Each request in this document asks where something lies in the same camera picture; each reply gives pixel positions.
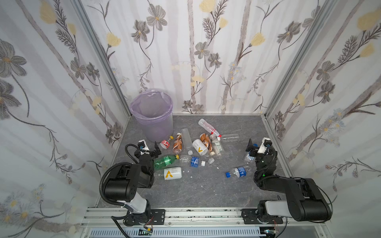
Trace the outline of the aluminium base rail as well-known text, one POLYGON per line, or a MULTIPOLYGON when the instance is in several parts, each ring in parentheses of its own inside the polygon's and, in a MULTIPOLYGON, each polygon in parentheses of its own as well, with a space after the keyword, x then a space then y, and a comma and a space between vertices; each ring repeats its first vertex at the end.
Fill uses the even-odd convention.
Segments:
MULTIPOLYGON (((241 215, 242 208, 165 208, 162 228, 176 227, 248 227, 241 215)), ((122 217, 125 208, 88 208, 81 228, 116 228, 111 216, 122 217)))

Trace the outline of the small white label yellow-chevron bottle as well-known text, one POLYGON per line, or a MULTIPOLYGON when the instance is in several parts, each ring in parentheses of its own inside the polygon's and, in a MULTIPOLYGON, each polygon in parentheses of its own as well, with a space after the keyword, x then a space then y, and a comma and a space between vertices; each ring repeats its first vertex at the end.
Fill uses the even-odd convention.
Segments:
POLYGON ((205 156, 209 152, 206 145, 200 139, 194 140, 192 145, 200 156, 205 156))

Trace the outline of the brown Nescafe bottle left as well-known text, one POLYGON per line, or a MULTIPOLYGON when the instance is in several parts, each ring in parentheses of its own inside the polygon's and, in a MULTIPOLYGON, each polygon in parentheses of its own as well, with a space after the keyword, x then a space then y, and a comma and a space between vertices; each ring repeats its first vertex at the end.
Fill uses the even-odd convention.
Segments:
POLYGON ((173 144, 173 152, 175 154, 180 154, 182 152, 182 149, 183 149, 182 134, 177 133, 176 139, 173 144))

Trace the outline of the crushed blue label water bottle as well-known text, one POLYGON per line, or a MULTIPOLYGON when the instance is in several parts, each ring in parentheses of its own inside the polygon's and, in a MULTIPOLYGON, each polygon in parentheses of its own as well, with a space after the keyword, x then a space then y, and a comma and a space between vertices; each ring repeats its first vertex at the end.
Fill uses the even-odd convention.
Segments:
POLYGON ((182 163, 188 164, 193 168, 204 167, 206 162, 200 158, 191 155, 180 155, 179 160, 182 163))

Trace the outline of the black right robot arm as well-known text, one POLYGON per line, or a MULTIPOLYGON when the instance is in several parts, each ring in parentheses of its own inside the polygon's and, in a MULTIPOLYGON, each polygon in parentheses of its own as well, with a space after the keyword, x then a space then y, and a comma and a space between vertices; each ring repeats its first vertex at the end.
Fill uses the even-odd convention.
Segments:
POLYGON ((256 164, 253 176, 256 186, 286 196, 285 200, 261 200, 252 217, 262 223, 277 217, 312 223, 324 223, 331 219, 333 206, 325 200, 313 179, 287 178, 274 173, 278 152, 270 139, 264 138, 260 146, 249 140, 246 152, 256 164))

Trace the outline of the brown Nescafe bottle right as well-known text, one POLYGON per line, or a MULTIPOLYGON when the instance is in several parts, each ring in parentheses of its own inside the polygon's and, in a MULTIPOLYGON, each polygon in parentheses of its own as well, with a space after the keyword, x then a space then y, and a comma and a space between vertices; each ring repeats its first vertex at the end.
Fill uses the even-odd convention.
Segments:
POLYGON ((203 134, 200 135, 200 140, 207 147, 207 149, 209 151, 209 154, 211 156, 214 156, 215 152, 213 151, 212 142, 211 142, 209 136, 206 133, 203 133, 203 134))

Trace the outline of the frosted clear tall bottle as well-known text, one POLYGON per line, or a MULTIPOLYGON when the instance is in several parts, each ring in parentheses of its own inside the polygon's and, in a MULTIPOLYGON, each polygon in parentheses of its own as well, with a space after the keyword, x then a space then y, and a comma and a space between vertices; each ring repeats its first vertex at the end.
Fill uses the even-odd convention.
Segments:
POLYGON ((181 130, 182 139, 183 139, 183 145, 188 153, 188 155, 193 155, 193 146, 192 146, 192 140, 189 133, 189 130, 187 128, 181 130))

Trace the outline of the green soda bottle yellow cap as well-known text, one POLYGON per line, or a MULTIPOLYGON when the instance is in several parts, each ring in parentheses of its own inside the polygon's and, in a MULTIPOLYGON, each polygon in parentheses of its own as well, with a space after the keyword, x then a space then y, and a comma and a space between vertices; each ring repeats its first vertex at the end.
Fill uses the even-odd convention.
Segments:
POLYGON ((179 159, 180 159, 179 155, 166 155, 154 161, 154 169, 155 170, 164 169, 179 159))

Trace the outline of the large white label yellow-chevron bottle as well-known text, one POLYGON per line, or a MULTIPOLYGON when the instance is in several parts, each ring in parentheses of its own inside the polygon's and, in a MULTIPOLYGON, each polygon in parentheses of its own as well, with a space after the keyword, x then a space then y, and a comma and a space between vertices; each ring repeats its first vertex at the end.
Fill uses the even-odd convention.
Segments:
POLYGON ((182 169, 181 167, 172 167, 158 170, 155 172, 155 177, 161 180, 174 180, 182 178, 182 169))

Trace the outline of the blue cap water bottle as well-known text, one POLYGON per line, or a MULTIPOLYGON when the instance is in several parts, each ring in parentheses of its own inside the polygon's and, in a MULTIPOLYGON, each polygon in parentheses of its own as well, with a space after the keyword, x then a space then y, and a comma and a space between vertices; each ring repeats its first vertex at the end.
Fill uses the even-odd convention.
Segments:
POLYGON ((231 171, 226 172, 225 175, 227 178, 233 178, 233 177, 242 178, 249 175, 250 171, 251 171, 251 167, 248 165, 245 165, 245 166, 235 167, 231 171))

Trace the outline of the brown nescafe bottle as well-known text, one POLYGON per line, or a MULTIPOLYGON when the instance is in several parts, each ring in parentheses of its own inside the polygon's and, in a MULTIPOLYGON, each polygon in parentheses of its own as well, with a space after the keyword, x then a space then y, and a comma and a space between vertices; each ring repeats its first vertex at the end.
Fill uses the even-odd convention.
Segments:
POLYGON ((211 142, 209 136, 206 133, 203 133, 203 134, 200 135, 200 140, 207 147, 207 149, 209 151, 209 154, 211 156, 214 156, 215 152, 213 151, 212 142, 211 142))
POLYGON ((182 152, 182 149, 183 149, 182 134, 177 133, 176 139, 173 144, 173 152, 175 154, 180 154, 182 152))

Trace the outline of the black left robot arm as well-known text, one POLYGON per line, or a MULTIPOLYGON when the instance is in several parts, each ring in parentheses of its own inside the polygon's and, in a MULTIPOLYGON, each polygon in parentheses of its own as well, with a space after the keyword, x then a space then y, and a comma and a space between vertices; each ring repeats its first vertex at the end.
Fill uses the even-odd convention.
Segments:
POLYGON ((135 225, 164 225, 165 210, 152 209, 147 199, 138 193, 138 188, 152 188, 154 183, 154 159, 161 155, 157 143, 150 150, 146 142, 137 145, 127 144, 126 154, 133 160, 120 162, 106 170, 99 183, 101 198, 108 204, 127 209, 124 216, 112 216, 114 223, 121 228, 120 221, 127 227, 135 225))

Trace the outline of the clear bottle white cap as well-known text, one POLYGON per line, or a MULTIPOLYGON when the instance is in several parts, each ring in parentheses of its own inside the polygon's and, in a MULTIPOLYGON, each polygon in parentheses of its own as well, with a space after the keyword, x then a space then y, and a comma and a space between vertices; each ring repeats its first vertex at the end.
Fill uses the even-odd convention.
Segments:
POLYGON ((221 141, 224 142, 236 142, 239 141, 240 136, 237 133, 225 134, 221 136, 221 141))

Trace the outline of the red label cola bottle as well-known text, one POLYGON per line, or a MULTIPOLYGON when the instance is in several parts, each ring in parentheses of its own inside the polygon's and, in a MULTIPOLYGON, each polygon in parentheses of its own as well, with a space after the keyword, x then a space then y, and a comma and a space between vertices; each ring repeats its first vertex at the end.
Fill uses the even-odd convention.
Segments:
POLYGON ((173 140, 173 136, 169 136, 168 139, 165 139, 163 141, 160 142, 160 146, 163 148, 163 149, 168 149, 170 147, 170 142, 173 140))

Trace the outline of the purple lined mesh trash bin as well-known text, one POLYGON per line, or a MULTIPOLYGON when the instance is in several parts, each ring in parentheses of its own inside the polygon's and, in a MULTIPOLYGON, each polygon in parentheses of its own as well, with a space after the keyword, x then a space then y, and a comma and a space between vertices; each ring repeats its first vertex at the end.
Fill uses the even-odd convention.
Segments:
POLYGON ((132 101, 130 112, 149 141, 161 142, 173 134, 173 106, 168 94, 151 89, 132 101))

